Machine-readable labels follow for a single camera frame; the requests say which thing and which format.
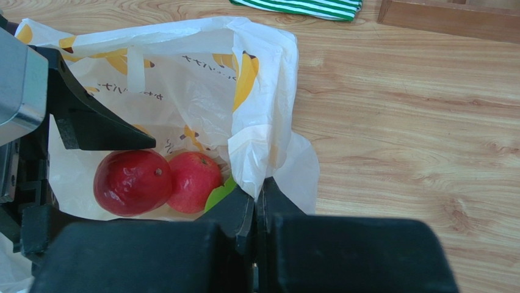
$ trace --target banana print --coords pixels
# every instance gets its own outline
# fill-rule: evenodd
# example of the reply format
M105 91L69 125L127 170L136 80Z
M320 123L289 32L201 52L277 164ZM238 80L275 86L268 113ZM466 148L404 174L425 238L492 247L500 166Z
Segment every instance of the banana print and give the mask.
M213 54L213 60L222 68L228 67L235 70L238 68L235 54Z
M240 107L245 99L247 99L247 96L251 93L253 85L255 84L256 76L258 75L258 68L258 58L249 55L244 51L244 53L242 53L242 68L240 69L240 74L237 76L233 112Z
M189 137L190 139L192 139L192 144L195 145L199 151L204 150L204 148L202 147L202 144L200 142L198 142L198 140L197 140L198 133L191 130L187 125L184 126L184 134L180 136L180 139L183 140L186 137Z
M128 66L127 61L128 59L126 56L119 55L119 56L112 56L112 57L105 57L105 59L114 67L117 71L120 73L127 75L128 74ZM145 68L153 68L155 67L155 63L152 61L145 59Z
M63 38L58 41L58 45L60 48L62 48L64 51L69 52L70 54L74 53L74 50L72 50L72 44L76 40L78 36L73 35L72 37Z
M16 38L19 39L22 43L28 44L32 41L32 29L28 25L24 25L20 33L16 35Z
M62 48L64 51L71 54L71 55L62 54L63 59L69 60L72 62L77 62L77 61L80 61L81 59L83 59L83 58L77 58L77 57L72 56L72 54L74 53L74 50L72 49L72 45L74 44L74 41L76 41L76 37L77 36L74 35L72 37L63 38L58 41L60 48ZM94 58L94 59L104 58L108 61L108 63L112 67L114 67L121 74L127 75L128 74L128 66L127 66L128 59L126 57L127 51L128 50L126 48L122 48L122 49L118 49L115 51L94 54L94 55L89 56L89 58ZM145 68L155 67L155 63L153 63L152 61L150 61L148 59L144 59L144 65L145 65Z
M95 87L85 87L85 90L87 91L87 93L91 96L94 95L94 93L99 93L99 90L96 89Z
M239 71L238 60L235 54L213 54L213 59L222 68L233 69L237 74L237 85L233 102L233 112L247 99L255 84L258 75L258 58L242 53L242 69Z

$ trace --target green and white striped fabric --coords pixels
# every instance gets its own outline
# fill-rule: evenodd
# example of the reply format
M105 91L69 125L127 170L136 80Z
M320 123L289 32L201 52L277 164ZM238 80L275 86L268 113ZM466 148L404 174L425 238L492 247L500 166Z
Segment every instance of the green and white striped fabric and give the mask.
M312 15L326 20L352 21L363 0L229 0L235 5L283 13Z

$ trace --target red apple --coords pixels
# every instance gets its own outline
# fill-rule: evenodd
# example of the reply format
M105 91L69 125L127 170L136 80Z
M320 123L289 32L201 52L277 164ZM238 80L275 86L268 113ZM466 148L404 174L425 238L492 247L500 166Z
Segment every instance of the red apple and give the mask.
M222 185L217 163L204 154L191 151L179 154L168 164L173 178L168 205L186 214L204 210L211 191Z
M115 151L94 176L94 196L105 210L132 217L162 206L172 193L168 162L153 150Z

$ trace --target wood grain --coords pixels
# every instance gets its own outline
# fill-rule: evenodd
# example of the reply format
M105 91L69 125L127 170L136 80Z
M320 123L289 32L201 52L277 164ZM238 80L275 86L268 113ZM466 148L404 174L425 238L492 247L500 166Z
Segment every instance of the wood grain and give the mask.
M298 37L294 129L317 151L318 212L423 220L463 292L520 292L520 45L236 7L227 0L4 0L82 34L241 15Z
M520 44L520 10L512 9L518 5L517 0L383 0L378 22Z

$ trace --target plastic bag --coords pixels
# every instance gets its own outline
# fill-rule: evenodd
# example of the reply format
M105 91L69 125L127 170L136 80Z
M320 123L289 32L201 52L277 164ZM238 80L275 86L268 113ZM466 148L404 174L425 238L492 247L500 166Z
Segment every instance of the plastic bag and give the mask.
M155 137L155 150L167 159L201 151L255 198L264 178L274 176L296 205L314 212L317 156L291 130L298 67L291 33L247 18L215 17L78 36L23 20L16 37L60 49L85 89ZM49 180L61 210L116 218L92 192L95 170L108 153L66 150L52 120ZM187 217L168 206L138 216Z
M31 262L13 253L13 244L0 234L0 293L24 293L32 283Z

